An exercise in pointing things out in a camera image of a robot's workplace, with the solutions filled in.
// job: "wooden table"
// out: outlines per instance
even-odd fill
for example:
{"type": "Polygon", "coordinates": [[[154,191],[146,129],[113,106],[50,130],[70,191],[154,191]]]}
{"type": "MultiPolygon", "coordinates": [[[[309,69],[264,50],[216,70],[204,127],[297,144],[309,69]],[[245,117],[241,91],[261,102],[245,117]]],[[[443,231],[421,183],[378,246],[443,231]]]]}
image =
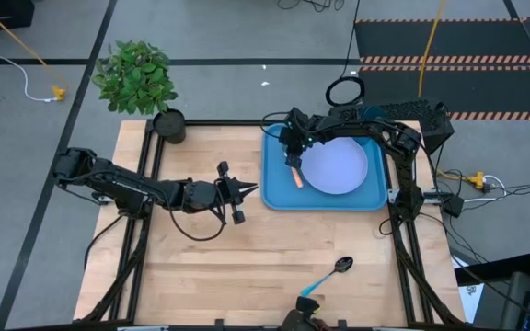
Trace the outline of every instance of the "wooden table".
{"type": "MultiPolygon", "coordinates": [[[[419,128],[416,122],[407,124],[419,128]]],[[[134,120],[122,123],[115,164],[136,170],[144,125],[134,120]]],[[[166,143],[159,179],[212,181],[216,165],[226,160],[231,176],[260,182],[259,127],[187,130],[185,142],[166,143]]],[[[395,178],[393,167],[390,172],[395,178]]],[[[417,156],[417,174],[419,186],[432,187],[423,152],[417,156]]],[[[185,238],[168,213],[155,207],[136,324],[213,325],[214,319],[224,318],[225,325],[280,325],[300,290],[331,271],[338,257],[351,256],[354,265],[349,272],[332,276],[314,291],[312,298],[322,306],[318,316],[330,325],[338,319],[346,319],[349,326],[406,325],[393,241],[378,233],[379,223],[388,217],[387,207],[376,212],[273,211],[263,204],[259,190],[242,207],[245,223],[233,225],[229,220],[222,235],[205,243],[185,238]]],[[[434,206],[424,206],[422,212],[441,219],[434,206]]],[[[114,206],[102,207],[96,232],[115,215],[114,206]]],[[[219,225],[209,212],[175,215],[196,236],[214,234],[219,225]]],[[[113,282],[125,224],[101,237],[91,250],[75,318],[87,314],[113,282]]],[[[464,319],[443,227],[425,216],[417,218],[416,227],[427,280],[451,311],[464,319]]],[[[384,231],[389,231],[389,224],[384,231]]],[[[411,284],[416,318],[422,320],[416,284],[413,280],[411,284]]],[[[126,305],[121,305],[121,316],[126,305]]]]}

